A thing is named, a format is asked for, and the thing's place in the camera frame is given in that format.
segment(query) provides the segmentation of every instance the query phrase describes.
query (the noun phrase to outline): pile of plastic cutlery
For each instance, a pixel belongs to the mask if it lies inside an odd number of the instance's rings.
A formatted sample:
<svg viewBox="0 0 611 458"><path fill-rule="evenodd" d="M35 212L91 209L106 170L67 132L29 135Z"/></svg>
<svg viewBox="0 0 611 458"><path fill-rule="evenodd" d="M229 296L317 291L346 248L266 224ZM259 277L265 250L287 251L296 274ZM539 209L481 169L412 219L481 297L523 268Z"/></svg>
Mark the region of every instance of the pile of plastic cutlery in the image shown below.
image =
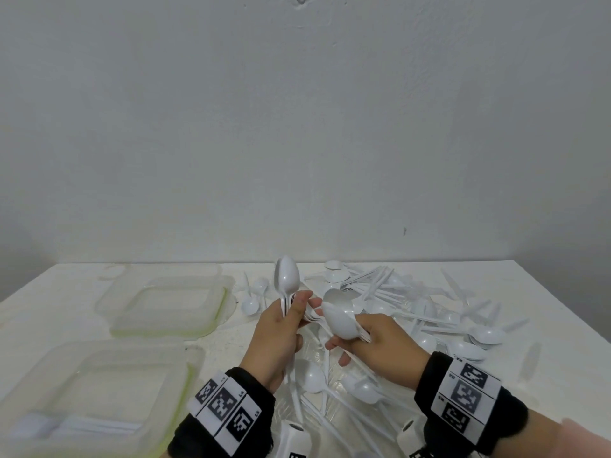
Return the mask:
<svg viewBox="0 0 611 458"><path fill-rule="evenodd" d="M285 263L294 264L290 258L282 260ZM296 360L294 365L291 364L287 369L287 382L290 387L294 413L302 422L301 405L299 404L302 403L313 419L323 429L329 431L351 456L363 458L383 456L377 445L379 442L377 443L367 430L375 432L374 437L378 440L383 438L394 441L401 430L401 424L391 416L387 406L400 408L408 415L405 419L411 419L419 413L385 390L373 372L354 355L350 357L355 362L353 364L362 371L361 377L355 376L353 371L352 374L345 374L339 383L350 396L358 400L357 404L362 404L362 408L377 410L385 419L386 424L372 421L359 408L353 406L354 402L346 401L339 392L335 392L329 386L329 354L324 348L325 342L332 335L339 335L345 339L360 338L371 342L370 335L358 324L355 315L383 313L391 316L427 352L444 350L447 354L461 357L470 363L485 360L490 353L490 348L502 344L509 333L528 323L528 319L524 319L501 326L496 325L501 310L500 303L493 305L492 301L486 300L471 304L467 298L467 292L463 291L445 270L441 270L441 273L451 292L426 286L409 276L400 276L394 269L386 266L362 270L356 265L331 260L327 261L325 269L318 273L307 276L299 273L299 276L295 277L280 272L279 265L280 261L276 264L273 285L281 295L283 314L286 315L288 307L292 304L292 293L296 290L296 280L301 281L315 295L323 298L323 315L319 315L308 306L304 319L314 323L307 328L313 340L316 341L318 350L325 351L324 362L318 366L317 363L311 361ZM265 283L257 287L257 298L264 299L265 287ZM255 292L249 293L245 299L255 300L252 294ZM446 308L436 301L439 300L436 299L436 296L460 301L462 309ZM243 307L249 310L254 308L255 304L251 303L250 306L244 304ZM296 386L299 387L299 392L295 391ZM321 408L314 407L303 395L305 392L321 393ZM355 427L355 432L363 437L373 453L355 450L346 438L342 437L333 427L326 418L327 398L333 398L341 408L345 409L351 424Z"/></svg>

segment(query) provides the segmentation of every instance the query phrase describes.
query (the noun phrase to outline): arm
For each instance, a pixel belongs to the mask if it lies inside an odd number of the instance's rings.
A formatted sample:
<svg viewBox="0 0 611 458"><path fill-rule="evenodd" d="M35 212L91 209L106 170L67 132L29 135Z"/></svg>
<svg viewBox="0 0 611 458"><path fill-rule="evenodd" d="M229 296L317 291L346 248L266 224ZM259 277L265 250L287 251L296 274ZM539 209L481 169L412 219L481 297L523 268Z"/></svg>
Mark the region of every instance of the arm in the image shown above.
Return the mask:
<svg viewBox="0 0 611 458"><path fill-rule="evenodd" d="M327 349L335 346L357 355L378 375L416 390L430 355L420 348L403 329L385 315L357 315L358 322L371 334L370 344L360 340L346 341L334 336ZM350 361L344 354L340 365ZM560 424L540 413L529 411L526 426L512 437L500 439L493 458L544 458L556 444Z"/></svg>
<svg viewBox="0 0 611 458"><path fill-rule="evenodd" d="M311 291L298 292L285 318L282 317L279 300L270 305L261 314L256 324L255 332L240 367L233 368L226 373L246 391L246 394L261 410L261 414L251 423L239 445L236 442L237 450L233 458L258 458L270 452L272 445L270 426L275 401L273 393L282 383L282 371L286 363L303 345L303 339L301 335L297 334L297 330L307 324L302 320L306 305L309 303L311 307L316 308L322 304L321 299L310 299L311 296ZM216 395L215 393L210 396L214 399ZM200 404L204 406L206 403L200 401ZM237 413L228 413L225 418L227 424L235 420L232 417L234 414L237 417ZM161 456L161 458L227 457L225 449L219 445L199 420L190 414L179 425L168 450Z"/></svg>

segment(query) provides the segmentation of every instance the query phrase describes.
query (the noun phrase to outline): tabletop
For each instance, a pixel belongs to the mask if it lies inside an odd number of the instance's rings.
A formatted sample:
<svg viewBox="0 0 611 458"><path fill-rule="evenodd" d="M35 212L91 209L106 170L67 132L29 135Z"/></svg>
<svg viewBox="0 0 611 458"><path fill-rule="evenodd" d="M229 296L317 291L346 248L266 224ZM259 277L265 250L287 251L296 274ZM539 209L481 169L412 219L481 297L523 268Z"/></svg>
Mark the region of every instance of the tabletop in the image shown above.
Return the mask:
<svg viewBox="0 0 611 458"><path fill-rule="evenodd" d="M106 320L94 305L110 287L111 264L58 264L0 303L0 398L3 398L44 354L72 341L111 339ZM361 264L362 267L377 266ZM552 419L570 417L587 429L611 439L611 345L579 319L514 261L401 262L386 264L412 275L427 286L448 289L441 269L478 300L502 302L499 323L524 317L530 323L501 346L490 350L482 364L511 386L524 355L541 343L541 358L528 395L535 408ZM273 264L223 264L224 275L240 280L272 278ZM322 264L300 264L313 273ZM240 310L230 319L240 321ZM256 320L217 330L195 344L206 350L203 379L240 363Z"/></svg>

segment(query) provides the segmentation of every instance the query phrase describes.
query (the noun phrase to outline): gray wall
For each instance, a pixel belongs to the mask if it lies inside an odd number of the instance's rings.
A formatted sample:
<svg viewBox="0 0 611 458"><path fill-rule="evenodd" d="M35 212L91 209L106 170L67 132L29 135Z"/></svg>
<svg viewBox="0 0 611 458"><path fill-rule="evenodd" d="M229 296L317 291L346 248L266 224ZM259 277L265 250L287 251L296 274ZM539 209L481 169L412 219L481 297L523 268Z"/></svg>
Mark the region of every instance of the gray wall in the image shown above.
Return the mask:
<svg viewBox="0 0 611 458"><path fill-rule="evenodd" d="M517 258L611 336L611 0L0 8L6 289L56 261Z"/></svg>

